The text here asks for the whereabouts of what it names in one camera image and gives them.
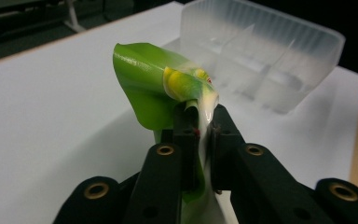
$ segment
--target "transparent plastic container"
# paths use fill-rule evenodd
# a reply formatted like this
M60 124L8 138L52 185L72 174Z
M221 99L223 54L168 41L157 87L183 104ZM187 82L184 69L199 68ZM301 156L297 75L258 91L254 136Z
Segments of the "transparent plastic container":
M218 90L287 113L334 69L344 42L336 31L252 2L204 0L185 5L177 50Z

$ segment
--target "dark background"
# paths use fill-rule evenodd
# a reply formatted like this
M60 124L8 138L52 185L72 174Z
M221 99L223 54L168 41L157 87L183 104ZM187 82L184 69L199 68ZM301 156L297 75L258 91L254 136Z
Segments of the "dark background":
M169 0L105 1L104 11L103 0L75 1L79 23L89 29L171 2ZM252 1L342 33L346 37L346 43L339 65L358 73L358 1ZM190 1L177 2L185 4ZM5 8L0 13L7 11L17 13L0 17L0 58L75 34L62 24L62 20L67 17L67 9L62 0L35 0L34 6Z

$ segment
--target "white table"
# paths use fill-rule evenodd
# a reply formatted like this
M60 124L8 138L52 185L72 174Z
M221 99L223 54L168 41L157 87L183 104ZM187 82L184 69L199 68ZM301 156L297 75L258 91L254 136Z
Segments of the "white table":
M0 60L0 223L50 223L81 181L140 170L153 134L136 121L112 66L116 43L164 46L179 37L170 3ZM349 178L358 75L336 68L287 116L221 92L245 140L268 147L310 187Z

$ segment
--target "clear plastic tray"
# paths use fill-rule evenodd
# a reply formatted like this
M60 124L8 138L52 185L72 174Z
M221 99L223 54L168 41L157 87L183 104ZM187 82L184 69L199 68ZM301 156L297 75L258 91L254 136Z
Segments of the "clear plastic tray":
M287 113L333 70L344 42L336 31L255 3L204 0L185 5L175 50L204 67L218 90Z

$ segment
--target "crumpled green wrapper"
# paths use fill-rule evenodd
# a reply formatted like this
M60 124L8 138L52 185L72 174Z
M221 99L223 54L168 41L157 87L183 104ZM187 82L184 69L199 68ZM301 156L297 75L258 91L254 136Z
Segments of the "crumpled green wrapper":
M208 74L189 59L147 43L117 44L113 66L139 123L155 132L171 128L173 108L186 102L199 111L200 187L183 194L182 223L224 223L210 184L206 136L218 93Z

